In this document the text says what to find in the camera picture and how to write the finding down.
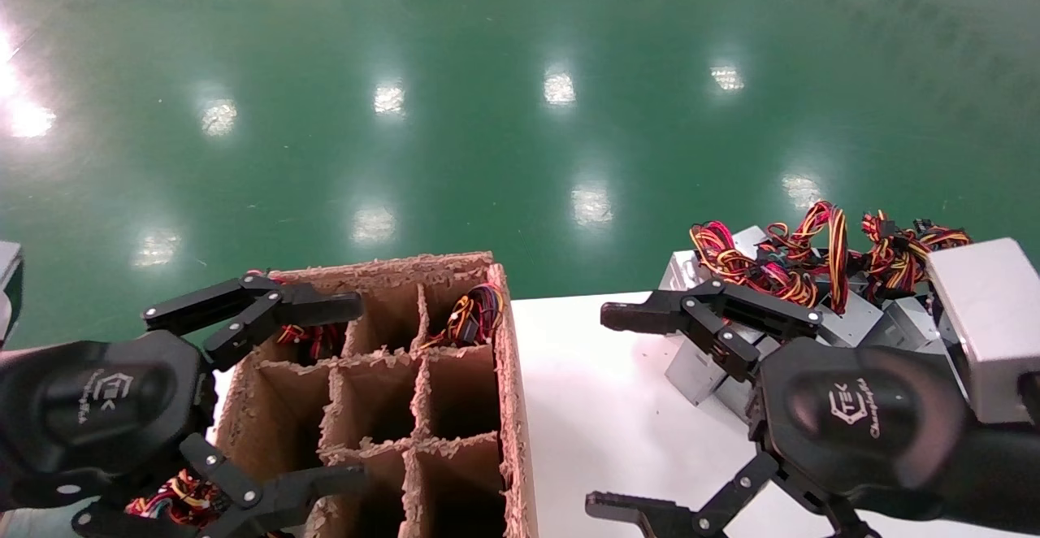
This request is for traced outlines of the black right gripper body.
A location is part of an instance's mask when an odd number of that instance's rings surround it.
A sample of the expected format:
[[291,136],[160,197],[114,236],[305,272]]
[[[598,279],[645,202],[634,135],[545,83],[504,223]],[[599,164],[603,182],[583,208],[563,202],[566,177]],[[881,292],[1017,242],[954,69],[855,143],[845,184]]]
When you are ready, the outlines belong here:
[[978,420],[946,359],[799,339],[753,390],[751,438],[810,510],[1038,533],[1038,432]]

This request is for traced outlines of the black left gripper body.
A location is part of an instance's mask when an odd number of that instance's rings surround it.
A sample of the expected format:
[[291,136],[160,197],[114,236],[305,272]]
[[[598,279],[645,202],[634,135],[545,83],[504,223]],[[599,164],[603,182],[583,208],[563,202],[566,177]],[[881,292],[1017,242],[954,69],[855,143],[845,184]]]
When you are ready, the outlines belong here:
[[200,350],[166,331],[2,353],[2,508],[129,501],[182,468],[212,422]]

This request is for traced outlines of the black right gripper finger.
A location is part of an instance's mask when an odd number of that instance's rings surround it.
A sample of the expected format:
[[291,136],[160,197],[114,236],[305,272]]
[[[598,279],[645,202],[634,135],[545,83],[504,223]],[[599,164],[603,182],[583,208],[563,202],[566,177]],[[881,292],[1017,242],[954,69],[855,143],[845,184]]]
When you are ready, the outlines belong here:
[[646,537],[724,537],[768,482],[827,518],[836,537],[879,536],[855,508],[882,512],[881,453],[757,453],[699,510],[610,492],[588,493],[584,510],[592,517],[634,523]]
[[616,332],[680,333],[736,381],[755,381],[761,352],[733,328],[738,324],[777,342],[813,337],[821,313],[748,286],[709,281],[684,291],[654,290],[643,302],[605,302],[602,327]]

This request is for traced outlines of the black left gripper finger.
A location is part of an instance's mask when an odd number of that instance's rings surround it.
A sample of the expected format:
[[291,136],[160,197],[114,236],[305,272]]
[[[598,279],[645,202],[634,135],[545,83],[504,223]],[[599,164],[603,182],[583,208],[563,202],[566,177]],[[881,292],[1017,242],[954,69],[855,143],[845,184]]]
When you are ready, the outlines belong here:
[[340,465],[291,471],[260,485],[201,435],[188,436],[179,450],[175,471],[192,468],[230,499],[213,522],[182,526],[128,514],[114,499],[97,499],[74,517],[74,532],[80,537],[260,537],[304,523],[316,501],[360,492],[367,482],[364,466]]
[[363,312],[364,302],[356,291],[322,294],[311,284],[246,274],[152,305],[145,309],[145,324],[149,331],[183,336],[223,323],[201,350],[212,369],[230,369],[285,326],[348,323]]

